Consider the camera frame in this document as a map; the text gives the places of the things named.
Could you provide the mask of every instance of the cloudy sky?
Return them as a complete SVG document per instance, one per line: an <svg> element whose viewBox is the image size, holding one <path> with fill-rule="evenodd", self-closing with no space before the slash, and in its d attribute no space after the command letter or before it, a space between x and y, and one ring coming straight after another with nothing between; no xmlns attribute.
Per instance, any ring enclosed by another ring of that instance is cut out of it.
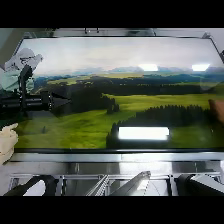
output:
<svg viewBox="0 0 224 224"><path fill-rule="evenodd" d="M212 42L196 38L63 37L26 39L19 50L30 48L44 58L34 74L71 74L80 69L156 64L191 69L193 64L224 67Z"/></svg>

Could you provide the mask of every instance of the flat screen display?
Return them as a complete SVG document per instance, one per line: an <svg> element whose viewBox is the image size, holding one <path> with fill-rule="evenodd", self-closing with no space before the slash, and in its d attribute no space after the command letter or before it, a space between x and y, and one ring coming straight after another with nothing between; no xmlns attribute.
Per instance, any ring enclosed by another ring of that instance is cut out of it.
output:
<svg viewBox="0 0 224 224"><path fill-rule="evenodd" d="M224 99L224 65L209 39L40 38L24 39L23 48L43 56L31 94L46 90L71 102L12 117L16 149L224 147L209 107Z"/></svg>

